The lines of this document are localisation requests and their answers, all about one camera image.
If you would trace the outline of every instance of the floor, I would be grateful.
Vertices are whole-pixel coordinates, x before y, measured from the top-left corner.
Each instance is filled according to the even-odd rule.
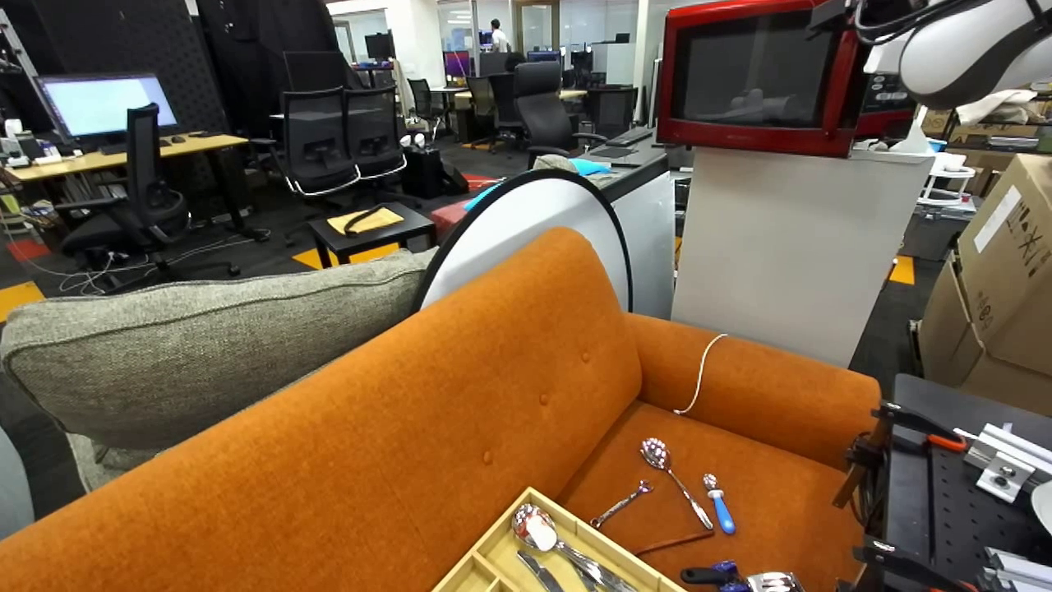
[[[445,159],[451,165],[457,165],[459,172],[485,174],[485,177],[507,177],[507,174],[525,172],[524,152],[512,152],[507,145],[467,147],[467,145],[446,143]],[[389,195],[401,195],[401,189],[381,186],[381,189],[358,195],[358,200],[378,200]],[[271,240],[230,248],[225,258],[230,264],[236,264],[241,278],[296,275],[302,266],[293,260],[293,254],[302,254],[312,248],[308,234],[302,226],[306,216],[308,216],[308,209],[293,200],[278,177],[266,180],[266,174],[264,174],[261,189],[255,189],[251,224],[266,231]],[[922,243],[913,237],[913,234],[922,234],[922,226],[925,224],[912,226],[903,250],[912,250],[912,243]],[[913,374],[922,371],[919,346],[912,336],[912,318],[922,318],[925,300],[932,294],[936,271],[939,271],[936,250],[926,258],[919,258],[919,282],[913,286],[887,282],[878,295],[872,318],[868,318],[868,331],[864,331],[863,346],[852,359],[852,368],[874,374],[885,384],[885,396],[892,392],[893,371],[913,371]],[[67,295],[67,294],[75,294],[87,286],[81,279],[70,279],[70,275],[75,275],[75,266],[67,258],[45,258],[45,260],[38,260],[34,266],[19,266],[6,250],[0,250],[0,289],[22,282],[22,279],[34,279],[45,295]],[[226,266],[205,266],[205,271],[191,271],[184,278],[226,278]],[[6,427],[15,436],[19,450],[38,454],[38,457],[29,457],[29,463],[49,468],[34,479],[38,482],[34,495],[40,496],[38,499],[40,515],[49,515],[54,508],[64,508],[74,496],[80,496],[80,485],[70,479],[74,457],[70,457],[64,436],[4,374],[0,374],[0,427]]]

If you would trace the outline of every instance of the white cable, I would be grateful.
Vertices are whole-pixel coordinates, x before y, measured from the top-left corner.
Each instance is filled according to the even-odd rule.
[[[707,368],[707,363],[712,363],[712,352],[715,352],[715,346],[725,343],[725,340],[727,340],[727,334],[717,334],[717,336],[701,349],[701,355],[696,355],[696,374],[694,374],[694,396],[691,396],[686,409],[675,409],[678,419],[685,419],[685,415],[694,411],[694,406],[696,406],[696,398],[701,398],[701,382],[704,382],[704,368]]]

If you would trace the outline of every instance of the wooden tray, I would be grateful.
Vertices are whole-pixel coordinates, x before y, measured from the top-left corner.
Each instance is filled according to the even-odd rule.
[[[520,549],[529,549],[512,532],[512,515],[524,504],[536,504],[554,518],[560,540],[566,540],[577,553],[599,560],[606,571],[618,572],[639,592],[681,592],[678,584],[542,496],[538,489],[524,489],[524,496],[501,515],[501,521],[478,540],[467,556],[434,586],[436,592],[515,592],[515,588],[542,588],[542,584],[520,560]],[[547,565],[566,592],[586,592],[582,577],[560,553],[532,553],[538,565]]]

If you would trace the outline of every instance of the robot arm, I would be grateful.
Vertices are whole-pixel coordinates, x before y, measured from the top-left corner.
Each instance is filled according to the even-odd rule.
[[[922,107],[950,108],[996,89],[1052,86],[1052,0],[987,0],[948,11],[922,22],[900,48],[898,77]]]

